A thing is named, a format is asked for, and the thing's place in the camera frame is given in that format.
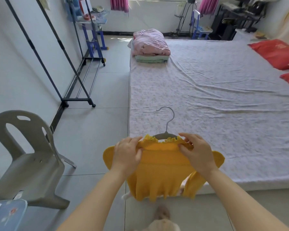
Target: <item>blue stool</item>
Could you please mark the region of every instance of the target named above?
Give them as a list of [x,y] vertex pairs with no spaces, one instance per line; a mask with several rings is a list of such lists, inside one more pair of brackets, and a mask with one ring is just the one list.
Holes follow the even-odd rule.
[[193,10],[193,12],[192,12],[192,25],[195,27],[195,31],[194,31],[194,34],[192,36],[192,40],[201,38],[203,34],[206,35],[204,39],[207,40],[209,37],[209,34],[212,33],[213,30],[211,27],[200,26],[199,25],[199,19],[200,19],[200,12],[197,10]]

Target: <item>foot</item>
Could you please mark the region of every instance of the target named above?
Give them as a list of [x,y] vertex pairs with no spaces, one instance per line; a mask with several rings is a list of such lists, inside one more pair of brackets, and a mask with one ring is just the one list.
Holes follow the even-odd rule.
[[170,220],[170,212],[165,206],[159,206],[154,215],[155,220]]

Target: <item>mattress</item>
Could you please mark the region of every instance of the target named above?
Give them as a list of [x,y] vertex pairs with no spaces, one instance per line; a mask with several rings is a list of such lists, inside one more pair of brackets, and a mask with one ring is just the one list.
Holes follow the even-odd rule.
[[[130,61],[129,134],[200,134],[244,190],[289,188],[289,84],[242,42],[167,40],[167,63]],[[208,184],[199,193],[212,193]]]

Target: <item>white wall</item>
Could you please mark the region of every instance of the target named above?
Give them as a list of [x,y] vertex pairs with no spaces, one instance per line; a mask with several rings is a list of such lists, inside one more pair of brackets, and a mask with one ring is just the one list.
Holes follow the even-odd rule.
[[[65,94],[73,71],[59,47],[46,19],[35,0],[10,0],[27,33],[39,52],[58,90]],[[66,21],[61,0],[49,0],[47,11],[74,66],[81,55],[74,27]],[[86,44],[80,32],[83,49]],[[60,100],[35,57],[4,0],[0,0],[0,112],[21,109],[34,112],[48,124],[53,120]],[[16,140],[30,147],[15,136]],[[0,143],[0,177],[11,163],[11,157]]]
[[[111,8],[110,0],[90,0],[90,2],[92,5],[102,5],[106,9]],[[201,0],[197,0],[197,2],[197,8],[199,8]],[[155,28],[163,33],[176,31],[179,18],[174,14],[180,2],[129,0],[128,3],[129,13],[111,11],[107,24],[103,26],[104,31],[135,32],[150,28]],[[191,9],[192,7],[189,9],[182,31],[189,31]],[[213,19],[214,15],[204,16],[201,18],[201,24],[211,26]]]
[[266,18],[257,25],[258,29],[266,33],[270,38],[276,37],[280,24],[289,11],[289,0],[279,0],[270,3]]

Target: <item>hand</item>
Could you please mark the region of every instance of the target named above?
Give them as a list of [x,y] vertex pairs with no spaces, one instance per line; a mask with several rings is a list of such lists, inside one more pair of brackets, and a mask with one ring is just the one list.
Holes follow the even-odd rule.
[[179,144],[179,149],[197,172],[206,178],[212,171],[218,170],[210,145],[200,135],[189,133],[179,133],[179,135],[185,137],[185,142],[194,146],[190,151],[183,144]]
[[118,171],[127,179],[139,165],[142,156],[142,148],[136,153],[136,146],[142,137],[127,137],[115,145],[111,170]]

